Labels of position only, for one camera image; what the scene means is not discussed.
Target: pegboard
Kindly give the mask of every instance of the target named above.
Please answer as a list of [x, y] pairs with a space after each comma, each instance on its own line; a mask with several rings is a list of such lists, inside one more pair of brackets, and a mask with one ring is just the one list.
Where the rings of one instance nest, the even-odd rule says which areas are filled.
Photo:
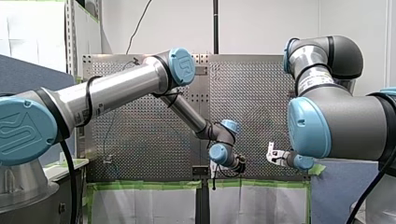
[[[283, 73], [281, 56], [193, 57], [200, 74], [181, 91], [204, 118], [240, 123], [235, 150], [247, 157], [244, 178], [303, 179], [304, 173], [296, 174], [294, 169], [275, 166], [265, 159], [269, 141], [275, 141], [276, 149], [290, 148], [286, 113], [293, 80]], [[141, 63], [143, 58], [86, 55], [84, 77], [113, 74]], [[88, 129], [85, 148], [96, 152], [88, 166], [91, 182], [191, 180], [193, 165], [208, 164], [207, 142], [197, 140], [172, 110], [152, 96], [97, 118]], [[111, 163], [106, 163], [109, 155]]]
[[245, 178], [289, 179], [304, 173], [265, 158], [268, 143], [290, 149], [287, 105], [294, 81], [283, 72], [281, 56], [209, 55], [210, 118], [240, 124], [235, 151], [247, 157]]
[[[128, 69], [143, 55], [86, 55], [84, 77], [107, 76]], [[179, 88], [189, 100], [189, 87]], [[124, 180], [191, 180], [192, 133], [162, 100], [137, 99], [92, 121], [95, 157], [88, 166], [90, 182]]]

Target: green tape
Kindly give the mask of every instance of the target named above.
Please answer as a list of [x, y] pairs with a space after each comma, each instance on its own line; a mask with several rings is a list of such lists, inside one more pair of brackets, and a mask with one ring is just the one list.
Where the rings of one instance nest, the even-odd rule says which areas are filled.
[[325, 165], [315, 164], [309, 171], [309, 175], [320, 175], [326, 169]]
[[[209, 180], [209, 187], [213, 187], [213, 181]], [[285, 189], [307, 189], [310, 186], [309, 181], [272, 181], [272, 180], [254, 180], [254, 179], [216, 179], [216, 188], [241, 187], [241, 186], [258, 186], [267, 188], [285, 188]]]

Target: small object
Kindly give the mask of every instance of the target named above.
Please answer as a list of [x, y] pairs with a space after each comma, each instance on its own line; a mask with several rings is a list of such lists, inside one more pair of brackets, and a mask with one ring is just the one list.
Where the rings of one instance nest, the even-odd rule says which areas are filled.
[[66, 211], [66, 204], [65, 203], [59, 203], [59, 208], [58, 208], [59, 214], [62, 214], [65, 211]]
[[113, 155], [107, 155], [103, 160], [103, 164], [111, 164], [113, 163]]
[[238, 133], [238, 123], [230, 120], [230, 119], [224, 119], [221, 121], [221, 124], [226, 127], [228, 130], [230, 130], [233, 133]]
[[192, 166], [192, 175], [208, 175], [209, 167], [207, 165]]
[[61, 153], [59, 153], [59, 161], [58, 161], [58, 164], [61, 165], [61, 164], [64, 164], [64, 162], [66, 162], [66, 157], [64, 156], [64, 153], [61, 152]]

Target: black cable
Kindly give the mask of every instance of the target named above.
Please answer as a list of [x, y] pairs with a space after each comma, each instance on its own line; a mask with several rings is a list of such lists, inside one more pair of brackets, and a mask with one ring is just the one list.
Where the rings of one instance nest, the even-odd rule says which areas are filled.
[[92, 106], [92, 98], [91, 98], [91, 84], [93, 83], [93, 81], [95, 79], [97, 79], [99, 77], [101, 77], [101, 76], [94, 76], [94, 77], [90, 77], [90, 79], [88, 79], [87, 87], [86, 87], [86, 93], [85, 93], [85, 97], [87, 99], [87, 105], [88, 105], [88, 115], [87, 115], [87, 118], [84, 119], [84, 122], [82, 124], [76, 126], [77, 128], [84, 127], [92, 119], [93, 106]]
[[218, 172], [219, 165], [216, 166], [215, 175], [213, 176], [213, 190], [216, 190], [216, 173]]
[[77, 181], [76, 181], [76, 171], [74, 169], [74, 163], [72, 155], [70, 154], [69, 147], [65, 141], [60, 142], [62, 151], [64, 152], [64, 157], [67, 161], [67, 168], [70, 174], [70, 189], [72, 193], [72, 210], [71, 210], [71, 224], [76, 224], [77, 220]]
[[148, 3], [146, 4], [145, 10], [143, 11], [142, 16], [140, 17], [139, 22], [137, 23], [136, 29], [134, 30], [134, 33], [131, 35], [131, 38], [129, 39], [129, 46], [128, 46], [128, 49], [126, 50], [125, 54], [129, 53], [129, 49], [131, 48], [131, 45], [132, 45], [132, 40], [134, 39], [134, 36], [136, 35], [137, 30], [139, 29], [140, 22], [142, 22], [143, 18], [145, 17], [146, 11], [148, 10], [149, 4], [151, 3], [151, 1], [152, 0], [148, 0]]
[[223, 173], [223, 171], [221, 170], [221, 168], [219, 167], [219, 171], [220, 171], [220, 173], [222, 174], [222, 175], [224, 175], [225, 177], [228, 177], [228, 178], [234, 178], [234, 177], [237, 177], [237, 176], [239, 176], [239, 175], [241, 175], [241, 173], [236, 173], [236, 174], [234, 174], [234, 175], [226, 175], [226, 174], [224, 174]]
[[[379, 94], [375, 93], [372, 95], [380, 95], [383, 98], [387, 98], [387, 101], [392, 105], [394, 111], [396, 112], [396, 103], [393, 99], [391, 99], [389, 96], [386, 94]], [[356, 203], [355, 207], [353, 208], [352, 212], [349, 215], [348, 220], [346, 221], [346, 224], [352, 224], [353, 220], [355, 219], [356, 214], [358, 214], [359, 209], [361, 208], [361, 205], [364, 203], [364, 200], [366, 200], [367, 196], [373, 191], [375, 186], [379, 183], [379, 181], [382, 179], [382, 177], [385, 175], [387, 172], [388, 168], [393, 164], [393, 162], [396, 159], [396, 147], [393, 149], [392, 153], [390, 154], [387, 162], [385, 165], [381, 168], [379, 173], [376, 175], [374, 180], [371, 182], [369, 187], [363, 192], [363, 194], [359, 197], [358, 202]]]

